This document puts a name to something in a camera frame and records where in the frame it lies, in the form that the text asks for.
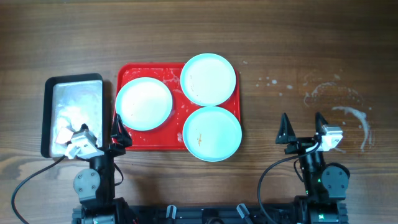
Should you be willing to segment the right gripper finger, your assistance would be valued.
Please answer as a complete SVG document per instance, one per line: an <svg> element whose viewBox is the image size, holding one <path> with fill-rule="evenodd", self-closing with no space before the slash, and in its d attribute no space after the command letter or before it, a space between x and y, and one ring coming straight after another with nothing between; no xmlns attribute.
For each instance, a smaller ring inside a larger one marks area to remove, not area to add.
<svg viewBox="0 0 398 224"><path fill-rule="evenodd" d="M322 126L328 124L326 119L320 112L316 112L315 114L315 131L317 133L322 133Z"/></svg>
<svg viewBox="0 0 398 224"><path fill-rule="evenodd" d="M286 113L283 113L280 121L280 128L276 136L276 144L289 144L297 140L292 125Z"/></svg>

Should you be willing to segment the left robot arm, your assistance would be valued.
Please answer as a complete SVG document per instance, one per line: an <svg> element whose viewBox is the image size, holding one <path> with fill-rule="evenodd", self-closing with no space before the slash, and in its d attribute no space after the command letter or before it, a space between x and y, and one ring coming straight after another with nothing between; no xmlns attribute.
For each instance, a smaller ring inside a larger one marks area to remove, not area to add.
<svg viewBox="0 0 398 224"><path fill-rule="evenodd" d="M114 142L103 149L104 154L88 159L90 167L80 171L73 181L81 207L73 209L72 224L137 223L127 202L115 197L115 188L120 183L115 182L114 173L120 168L114 158L124 155L132 145L118 114L114 115L111 138Z"/></svg>

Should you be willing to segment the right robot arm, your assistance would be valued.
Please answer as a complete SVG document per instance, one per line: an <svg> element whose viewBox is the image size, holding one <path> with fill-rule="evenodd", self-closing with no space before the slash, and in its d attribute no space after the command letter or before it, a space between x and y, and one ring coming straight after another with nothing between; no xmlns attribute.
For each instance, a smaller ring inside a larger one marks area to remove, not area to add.
<svg viewBox="0 0 398 224"><path fill-rule="evenodd" d="M343 130L328 124L317 112L315 135L298 138L288 116L281 117L275 142L285 144L285 154L298 155L306 195L296 196L288 215L291 223L349 222L348 209L342 202L349 186L349 170L336 162L327 164L323 154L334 149L343 139Z"/></svg>

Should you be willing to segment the pink sponge with green scourer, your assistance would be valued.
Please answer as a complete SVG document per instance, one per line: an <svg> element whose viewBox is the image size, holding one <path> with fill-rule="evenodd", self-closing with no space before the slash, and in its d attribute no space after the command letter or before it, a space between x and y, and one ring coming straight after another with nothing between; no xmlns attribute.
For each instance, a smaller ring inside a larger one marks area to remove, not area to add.
<svg viewBox="0 0 398 224"><path fill-rule="evenodd" d="M55 143L59 145L67 145L71 141L74 131L69 128L61 128L55 138Z"/></svg>

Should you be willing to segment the light blue plate top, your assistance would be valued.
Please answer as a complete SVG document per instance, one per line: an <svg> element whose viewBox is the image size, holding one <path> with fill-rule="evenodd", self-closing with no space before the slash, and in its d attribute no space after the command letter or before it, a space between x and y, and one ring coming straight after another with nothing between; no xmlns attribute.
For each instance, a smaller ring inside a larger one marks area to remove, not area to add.
<svg viewBox="0 0 398 224"><path fill-rule="evenodd" d="M199 106L218 106L230 98L236 88L233 66L212 53L192 57L182 68L180 86L184 95Z"/></svg>

